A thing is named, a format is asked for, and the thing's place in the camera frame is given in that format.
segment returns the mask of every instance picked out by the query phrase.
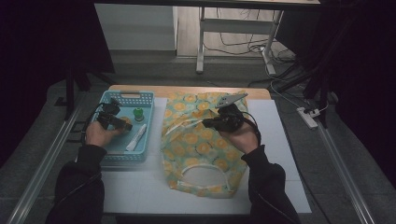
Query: white table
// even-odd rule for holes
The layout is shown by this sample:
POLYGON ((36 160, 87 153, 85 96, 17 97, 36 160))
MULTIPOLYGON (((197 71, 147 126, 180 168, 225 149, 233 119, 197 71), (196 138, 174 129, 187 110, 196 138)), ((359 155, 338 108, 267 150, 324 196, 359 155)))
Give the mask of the white table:
MULTIPOLYGON (((128 172, 103 171, 105 213, 155 215, 246 215, 249 214, 248 169, 239 190, 231 199, 201 198, 169 189, 165 181, 160 151, 166 98, 156 98, 149 132, 148 157, 128 172)), ((275 102, 247 100, 249 113, 259 124, 262 143, 270 162, 286 171, 286 193, 298 213, 311 213, 302 182, 284 133, 275 102)))

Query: blue plastic basket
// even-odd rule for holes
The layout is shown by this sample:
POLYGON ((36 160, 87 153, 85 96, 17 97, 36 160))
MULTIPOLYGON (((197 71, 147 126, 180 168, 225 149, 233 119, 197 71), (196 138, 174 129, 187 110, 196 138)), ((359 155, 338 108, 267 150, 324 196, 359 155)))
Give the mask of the blue plastic basket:
POLYGON ((152 91, 105 91, 100 103, 110 103, 111 98, 122 104, 120 112, 116 116, 127 117, 132 121, 133 128, 131 131, 115 136, 111 142, 105 146, 107 155, 102 160, 102 167, 128 166, 143 162, 147 157, 147 147, 149 139, 149 130, 151 127, 151 117, 154 108, 154 93, 152 91), (140 122, 134 120, 134 109, 142 108, 144 119, 140 122), (134 151, 126 150, 133 137, 139 131, 143 124, 147 124, 147 129, 134 151))

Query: human arm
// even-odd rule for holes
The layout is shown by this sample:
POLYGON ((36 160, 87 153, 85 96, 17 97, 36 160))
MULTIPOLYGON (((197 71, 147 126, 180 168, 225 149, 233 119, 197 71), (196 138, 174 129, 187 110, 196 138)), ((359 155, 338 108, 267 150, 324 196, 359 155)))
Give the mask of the human arm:
POLYGON ((78 149, 77 161, 70 161, 58 174, 54 206, 46 223, 100 223, 105 188, 100 162, 103 149, 120 130, 106 131, 95 121, 87 128, 86 145, 78 149))
POLYGON ((220 133, 221 136, 244 152, 242 156, 250 168, 248 196, 252 203, 252 223, 300 223, 297 212, 285 192, 286 174, 278 164, 270 163, 265 155, 265 146, 258 146, 253 128, 244 125, 234 133, 220 133))

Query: aluminum rail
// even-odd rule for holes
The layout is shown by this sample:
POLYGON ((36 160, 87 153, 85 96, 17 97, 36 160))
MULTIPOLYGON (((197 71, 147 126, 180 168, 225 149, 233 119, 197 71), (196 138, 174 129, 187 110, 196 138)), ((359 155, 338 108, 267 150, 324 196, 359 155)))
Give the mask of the aluminum rail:
POLYGON ((340 175, 341 181, 343 182, 346 191, 349 193, 352 204, 355 207, 356 213, 361 220, 361 223, 375 224, 369 207, 367 206, 361 195, 361 191, 353 181, 352 175, 348 171, 341 157, 341 154, 339 153, 337 145, 332 140, 332 135, 327 129, 323 127, 321 123, 319 123, 318 129, 320 132, 320 136, 322 137, 322 140, 325 143, 326 148, 328 149, 330 157, 332 158, 332 163, 334 164, 335 170, 340 175))
POLYGON ((81 106, 86 99, 86 95, 86 92, 81 92, 78 95, 76 99, 77 106, 75 111, 70 116, 69 120, 65 121, 62 125, 61 130, 56 135, 56 138, 49 147, 44 159, 40 162, 38 168, 35 170, 35 174, 20 197, 20 200, 14 208, 14 211, 12 211, 11 216, 8 218, 7 224, 23 223, 27 218, 27 215, 29 214, 33 203, 35 202, 39 191, 47 179, 53 163, 55 163, 55 160, 58 157, 62 146, 64 145, 67 135, 73 127, 73 124, 81 110, 81 106))
POLYGON ((101 4, 143 5, 143 6, 170 6, 170 7, 227 7, 252 8, 267 10, 298 10, 298 11, 327 11, 337 9, 352 9, 359 1, 349 3, 342 1, 255 1, 255 0, 94 0, 101 4))

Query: floral bag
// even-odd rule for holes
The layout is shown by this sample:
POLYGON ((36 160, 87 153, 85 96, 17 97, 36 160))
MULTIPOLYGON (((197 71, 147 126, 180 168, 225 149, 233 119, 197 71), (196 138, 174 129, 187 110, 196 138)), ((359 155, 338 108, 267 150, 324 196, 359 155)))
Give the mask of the floral bag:
MULTIPOLYGON (((242 152, 202 123, 203 119, 218 115, 215 105, 224 95, 229 93, 169 95, 163 120, 162 152, 163 169, 171 189, 211 198, 230 198, 236 193, 247 168, 240 159, 242 152), (222 180, 209 185, 186 180, 186 173, 195 168, 214 170, 221 174, 222 180)), ((239 110, 248 111, 245 98, 235 104, 239 110)))

